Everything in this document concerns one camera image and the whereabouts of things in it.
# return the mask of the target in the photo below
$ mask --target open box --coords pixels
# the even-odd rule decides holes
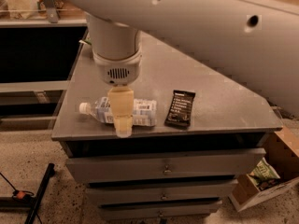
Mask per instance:
[[[281,182],[260,191],[248,175],[241,175],[230,199],[239,212],[283,194],[299,183],[299,139],[287,127],[272,133],[263,144],[265,159],[275,168]]]

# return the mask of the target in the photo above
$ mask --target concrete floor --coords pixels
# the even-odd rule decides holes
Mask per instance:
[[[283,122],[299,136],[299,121]],[[0,171],[17,189],[37,192],[48,163],[55,164],[56,175],[51,178],[38,214],[45,223],[75,224],[159,224],[160,219],[103,221],[97,208],[84,196],[84,186],[76,183],[65,168],[66,155],[57,142],[51,141],[51,130],[0,132]],[[11,196],[13,189],[0,178],[0,196]],[[1,224],[19,224],[26,213],[0,212]],[[218,223],[299,223],[299,186],[286,194],[237,213],[228,198],[222,208],[208,217],[170,217],[167,224]]]

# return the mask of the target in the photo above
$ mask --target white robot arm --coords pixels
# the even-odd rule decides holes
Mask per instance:
[[[125,35],[117,35],[129,44],[122,43],[125,55],[115,60],[131,58],[135,76],[140,59],[138,30],[141,30],[299,115],[296,6],[270,0],[70,1],[90,14],[90,20],[105,21],[127,30]],[[90,32],[92,42],[97,44],[100,37]],[[105,57],[101,54],[103,42],[99,44],[99,47],[94,45],[94,53]],[[114,60],[114,56],[112,52],[106,58]]]

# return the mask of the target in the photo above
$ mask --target gray drawer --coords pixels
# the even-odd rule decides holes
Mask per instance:
[[[86,189],[94,205],[113,203],[167,202],[228,196],[237,180],[157,183]]]
[[[66,166],[79,183],[114,182],[251,172],[263,148],[126,155],[68,159]]]
[[[100,208],[104,220],[148,217],[173,217],[215,213],[222,201],[131,205],[124,207]]]

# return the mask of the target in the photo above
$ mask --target drawer knob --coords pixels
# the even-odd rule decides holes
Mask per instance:
[[[165,166],[165,169],[164,169],[164,171],[163,171],[163,174],[164,174],[164,175],[170,175],[171,172],[172,172],[172,171],[169,169],[169,166],[166,165],[166,166]]]
[[[163,196],[161,197],[161,200],[166,201],[167,199],[168,199],[167,196],[165,196],[165,194],[163,194]]]

